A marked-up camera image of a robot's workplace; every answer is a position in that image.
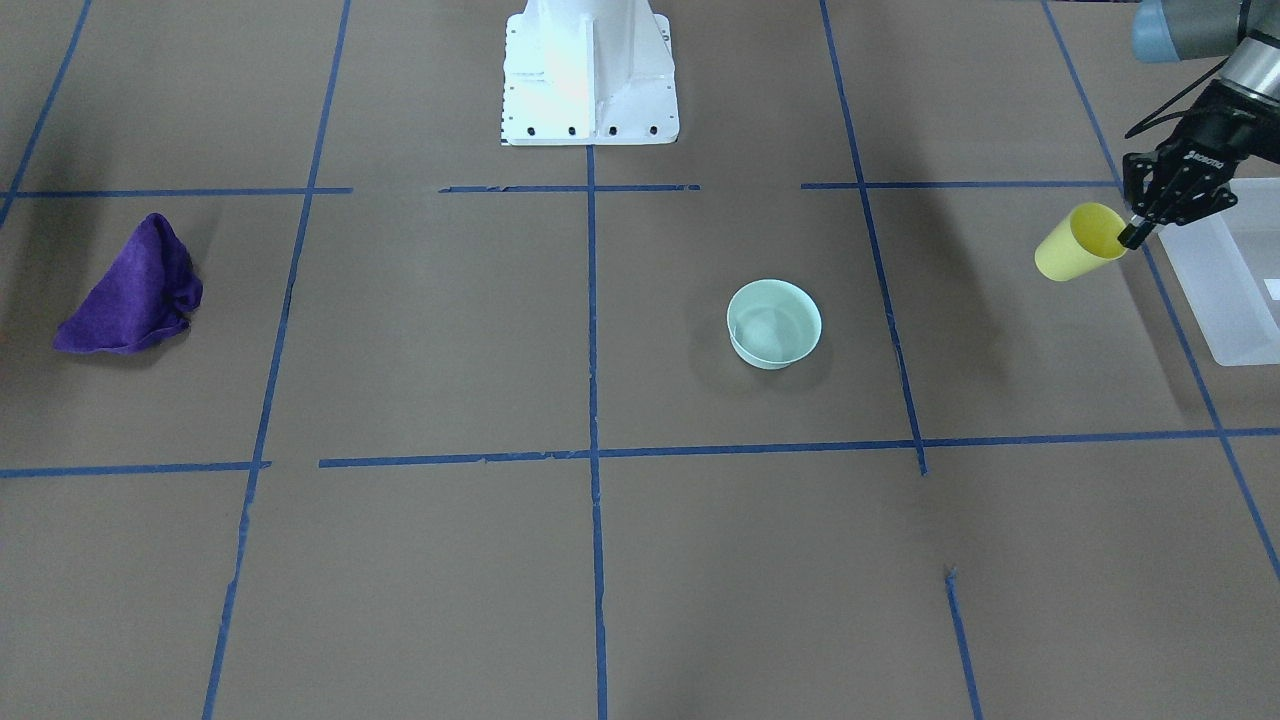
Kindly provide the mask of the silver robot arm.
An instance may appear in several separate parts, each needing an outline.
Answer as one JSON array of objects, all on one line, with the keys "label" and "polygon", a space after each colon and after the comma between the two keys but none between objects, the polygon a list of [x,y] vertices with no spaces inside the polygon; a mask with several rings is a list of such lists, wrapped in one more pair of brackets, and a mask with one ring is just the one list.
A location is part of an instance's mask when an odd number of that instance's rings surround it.
[{"label": "silver robot arm", "polygon": [[1132,219],[1117,241],[1135,250],[1165,225],[1187,225],[1234,208],[1242,163],[1279,161],[1279,9],[1275,1],[1140,1],[1132,51],[1143,63],[1217,59],[1126,133],[1165,122],[1169,137],[1123,158]]}]

